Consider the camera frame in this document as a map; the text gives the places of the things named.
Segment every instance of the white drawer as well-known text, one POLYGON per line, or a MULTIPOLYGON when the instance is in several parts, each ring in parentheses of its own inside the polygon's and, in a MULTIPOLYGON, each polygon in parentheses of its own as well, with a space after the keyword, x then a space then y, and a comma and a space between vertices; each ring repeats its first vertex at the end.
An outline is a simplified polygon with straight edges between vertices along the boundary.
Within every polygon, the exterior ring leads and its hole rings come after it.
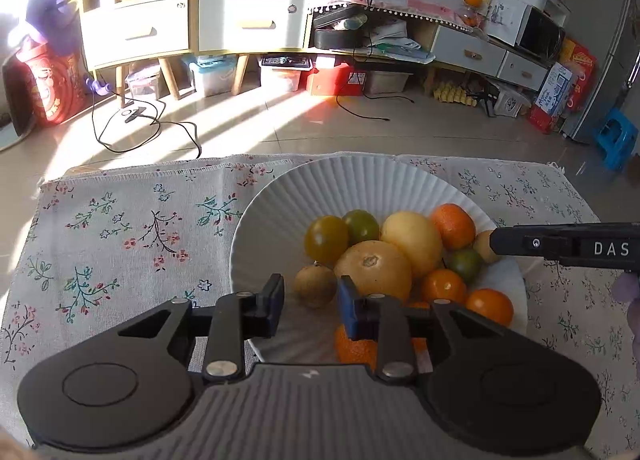
POLYGON ((200 52, 304 48, 306 0, 199 0, 200 52))
POLYGON ((431 51, 436 61, 496 76, 505 49, 445 26, 438 27, 431 51))
POLYGON ((545 67, 513 52, 507 52, 498 72, 498 79, 538 91, 542 87, 547 72, 545 67))
POLYGON ((189 0, 96 8, 84 13, 81 23, 90 69, 189 49, 189 0))

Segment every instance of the screw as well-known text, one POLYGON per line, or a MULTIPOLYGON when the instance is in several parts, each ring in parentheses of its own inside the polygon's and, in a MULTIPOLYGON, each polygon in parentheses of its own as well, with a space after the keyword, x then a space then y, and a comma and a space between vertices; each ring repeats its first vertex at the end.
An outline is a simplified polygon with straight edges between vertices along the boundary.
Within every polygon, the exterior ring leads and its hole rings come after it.
POLYGON ((414 372, 414 367, 408 363, 387 363, 382 368, 382 374, 389 379, 404 379, 414 372))
POLYGON ((207 373, 211 377, 230 377, 238 371, 238 365, 231 361, 213 361, 207 364, 207 373))

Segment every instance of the white plate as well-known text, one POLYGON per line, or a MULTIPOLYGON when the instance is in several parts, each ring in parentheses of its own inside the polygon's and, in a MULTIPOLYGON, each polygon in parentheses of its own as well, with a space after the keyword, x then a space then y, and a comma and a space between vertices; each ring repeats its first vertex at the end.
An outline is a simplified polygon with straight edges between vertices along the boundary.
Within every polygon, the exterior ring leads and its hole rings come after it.
MULTIPOLYGON (((231 244, 229 275, 233 292, 259 292, 274 272, 285 280, 285 303, 275 337, 254 339, 258 357, 270 363, 336 363, 337 304, 322 310, 300 305, 287 290, 310 260, 306 229, 324 215, 344 216, 364 209, 380 224, 396 211, 429 215, 454 203, 474 220, 479 232, 495 224, 453 186, 424 170, 382 156, 339 156, 291 169, 262 189, 244 212, 231 244)), ((511 329, 525 334, 527 296, 517 263, 507 258, 487 267, 475 283, 505 293, 514 308, 511 329)))

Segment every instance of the floral tablecloth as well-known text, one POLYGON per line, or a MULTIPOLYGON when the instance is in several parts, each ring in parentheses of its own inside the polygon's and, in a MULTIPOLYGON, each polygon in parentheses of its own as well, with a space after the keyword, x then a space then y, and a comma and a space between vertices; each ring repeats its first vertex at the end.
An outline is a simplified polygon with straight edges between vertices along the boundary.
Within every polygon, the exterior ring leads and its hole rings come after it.
MULTIPOLYGON (((172 297, 214 304, 230 292, 228 256, 242 212, 277 176, 326 155, 239 155, 97 172, 42 186, 9 292, 0 341, 0 418, 28 440, 15 397, 43 358, 172 297)), ((499 226, 596 222, 553 166, 397 156, 446 180, 499 226)), ((597 378, 602 410, 587 448, 605 458, 640 440, 640 390, 615 271, 521 260, 527 334, 597 378)), ((199 369, 204 346, 191 367, 199 369)), ((247 348, 248 361, 255 361, 247 348)))

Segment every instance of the floor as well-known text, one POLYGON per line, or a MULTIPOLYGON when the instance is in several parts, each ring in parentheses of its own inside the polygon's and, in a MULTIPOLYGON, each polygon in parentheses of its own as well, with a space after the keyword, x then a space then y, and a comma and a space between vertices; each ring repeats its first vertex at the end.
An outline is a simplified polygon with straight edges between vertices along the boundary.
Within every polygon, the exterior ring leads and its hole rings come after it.
MULTIPOLYGON (((606 171, 593 148, 542 135, 526 120, 489 119, 479 108, 441 104, 419 88, 408 100, 340 98, 366 120, 337 108, 335 98, 316 98, 306 92, 276 94, 260 88, 248 76, 244 93, 202 98, 164 98, 164 120, 189 120, 198 127, 203 157, 237 153, 332 153, 368 151, 387 154, 454 155, 529 162, 556 162, 603 221, 640 220, 632 210, 638 189, 624 175, 606 171)), ((114 150, 126 150, 154 134, 146 119, 125 124, 115 100, 95 109, 98 133, 114 150)), ((194 158, 196 150, 179 126, 163 127, 161 135, 142 148, 114 154, 100 146, 93 134, 91 111, 54 128, 39 130, 0 153, 0 296, 10 282, 31 217, 38 187, 77 166, 103 169, 194 158)))

